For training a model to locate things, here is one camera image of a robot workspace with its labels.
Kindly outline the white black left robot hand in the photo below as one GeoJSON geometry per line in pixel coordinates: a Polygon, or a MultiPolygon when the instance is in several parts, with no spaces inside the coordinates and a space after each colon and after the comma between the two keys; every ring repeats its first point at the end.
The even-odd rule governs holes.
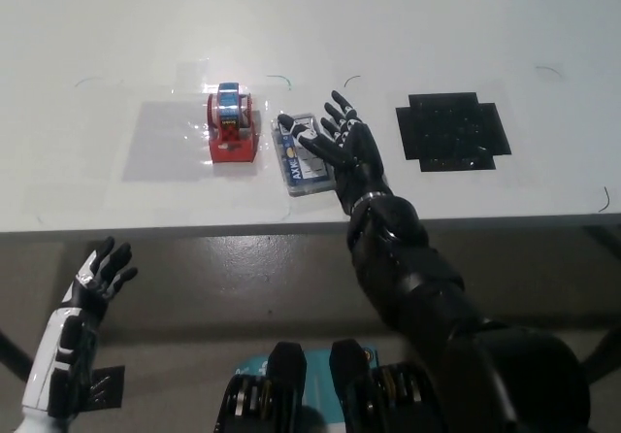
{"type": "Polygon", "coordinates": [[[69,420],[86,400],[92,383],[98,331],[110,302],[138,274],[131,246],[109,237],[71,279],[50,314],[22,397],[25,416],[69,420]]]}

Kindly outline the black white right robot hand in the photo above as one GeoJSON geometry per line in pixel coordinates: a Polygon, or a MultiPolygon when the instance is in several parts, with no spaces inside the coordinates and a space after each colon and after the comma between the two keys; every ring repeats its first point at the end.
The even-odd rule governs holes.
{"type": "Polygon", "coordinates": [[[320,120],[320,128],[306,126],[287,115],[278,123],[306,150],[332,166],[336,193],[347,215],[369,196],[390,195],[384,180],[384,168],[375,138],[355,108],[336,90],[332,102],[324,104],[329,115],[320,120]]]}

